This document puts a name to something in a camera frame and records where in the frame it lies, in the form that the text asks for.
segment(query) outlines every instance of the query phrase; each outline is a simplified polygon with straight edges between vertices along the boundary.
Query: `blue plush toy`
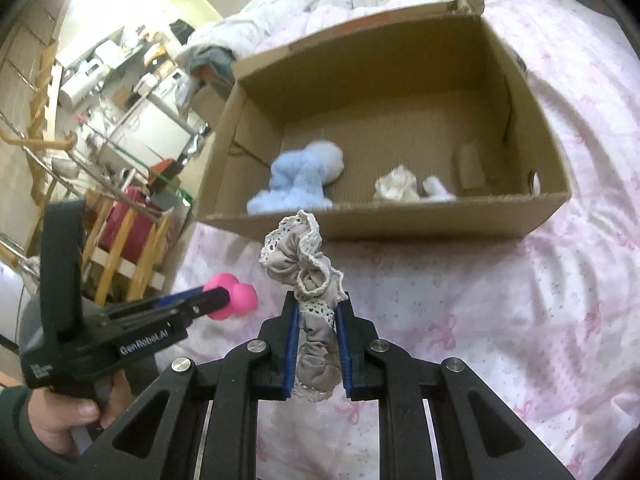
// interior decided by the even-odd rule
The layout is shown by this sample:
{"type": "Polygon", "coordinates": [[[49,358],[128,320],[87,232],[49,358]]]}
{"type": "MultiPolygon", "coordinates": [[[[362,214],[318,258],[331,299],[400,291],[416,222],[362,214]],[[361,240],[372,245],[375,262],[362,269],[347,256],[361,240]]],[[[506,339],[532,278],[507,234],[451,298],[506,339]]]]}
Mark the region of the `blue plush toy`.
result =
{"type": "Polygon", "coordinates": [[[342,150],[328,140],[282,153],[271,165],[269,189],[249,200],[246,211],[255,215],[331,207],[333,203],[324,197],[322,186],[338,178],[343,169],[342,150]]]}

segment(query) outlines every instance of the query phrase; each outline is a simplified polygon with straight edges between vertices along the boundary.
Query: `triangular cutout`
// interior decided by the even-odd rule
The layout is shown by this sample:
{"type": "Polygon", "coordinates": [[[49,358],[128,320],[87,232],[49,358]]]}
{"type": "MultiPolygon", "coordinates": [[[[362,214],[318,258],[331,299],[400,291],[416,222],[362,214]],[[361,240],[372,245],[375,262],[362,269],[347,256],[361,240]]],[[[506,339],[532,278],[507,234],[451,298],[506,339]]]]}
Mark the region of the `triangular cutout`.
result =
{"type": "Polygon", "coordinates": [[[149,456],[169,396],[166,390],[158,392],[113,439],[113,447],[138,458],[149,456]]]}
{"type": "Polygon", "coordinates": [[[524,446],[524,441],[513,431],[513,428],[502,420],[477,392],[469,393],[468,398],[487,455],[497,458],[524,446]]]}

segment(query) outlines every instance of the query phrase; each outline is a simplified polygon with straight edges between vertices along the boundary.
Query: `dark green sleeve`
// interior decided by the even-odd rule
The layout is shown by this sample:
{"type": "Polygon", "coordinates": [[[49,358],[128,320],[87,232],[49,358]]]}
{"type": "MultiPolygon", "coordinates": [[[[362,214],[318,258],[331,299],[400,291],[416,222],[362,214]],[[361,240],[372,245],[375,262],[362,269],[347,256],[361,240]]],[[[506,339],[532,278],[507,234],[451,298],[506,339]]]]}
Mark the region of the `dark green sleeve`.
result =
{"type": "Polygon", "coordinates": [[[71,460],[47,449],[35,436],[27,417],[30,390],[26,386],[0,392],[0,470],[17,480],[59,479],[71,460]]]}

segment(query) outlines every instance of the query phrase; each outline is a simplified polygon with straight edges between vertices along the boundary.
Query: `silver bolt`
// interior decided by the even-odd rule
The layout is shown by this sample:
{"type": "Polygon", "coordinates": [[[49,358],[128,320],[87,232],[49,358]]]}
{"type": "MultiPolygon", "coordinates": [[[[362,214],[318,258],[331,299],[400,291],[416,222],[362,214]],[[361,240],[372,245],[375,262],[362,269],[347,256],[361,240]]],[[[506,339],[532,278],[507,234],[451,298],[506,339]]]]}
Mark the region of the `silver bolt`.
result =
{"type": "Polygon", "coordinates": [[[452,372],[461,372],[465,369],[465,362],[457,357],[445,359],[444,364],[452,372]]]}
{"type": "Polygon", "coordinates": [[[186,372],[189,368],[191,368],[191,361],[186,357],[178,357],[177,359],[174,359],[173,363],[171,363],[171,370],[178,372],[179,374],[186,372]]]}
{"type": "Polygon", "coordinates": [[[369,348],[374,352],[386,352],[389,350],[391,343],[385,339],[374,339],[369,343],[369,348]]]}
{"type": "Polygon", "coordinates": [[[259,354],[267,348],[267,343],[262,341],[261,339],[254,339],[253,341],[249,341],[246,344],[246,349],[249,352],[253,352],[254,354],[259,354]]]}

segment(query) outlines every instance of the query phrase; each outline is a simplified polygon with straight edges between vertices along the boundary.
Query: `cardboard box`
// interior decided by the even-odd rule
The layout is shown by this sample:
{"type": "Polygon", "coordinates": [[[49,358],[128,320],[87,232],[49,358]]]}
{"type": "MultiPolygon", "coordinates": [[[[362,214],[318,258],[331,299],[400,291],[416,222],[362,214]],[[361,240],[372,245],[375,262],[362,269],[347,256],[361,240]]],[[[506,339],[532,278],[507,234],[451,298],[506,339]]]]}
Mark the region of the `cardboard box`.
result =
{"type": "MultiPolygon", "coordinates": [[[[327,139],[345,162],[325,187],[334,208],[314,212],[327,238],[522,237],[538,227],[570,197],[561,147],[483,9],[456,0],[390,10],[237,62],[196,218],[263,240],[288,214],[246,214],[270,164],[327,139]],[[486,183],[465,190],[456,153],[469,144],[486,183]],[[418,182],[436,175],[459,199],[373,202],[376,179],[399,164],[418,182]]],[[[208,101],[195,99],[204,120],[208,101]]]]}

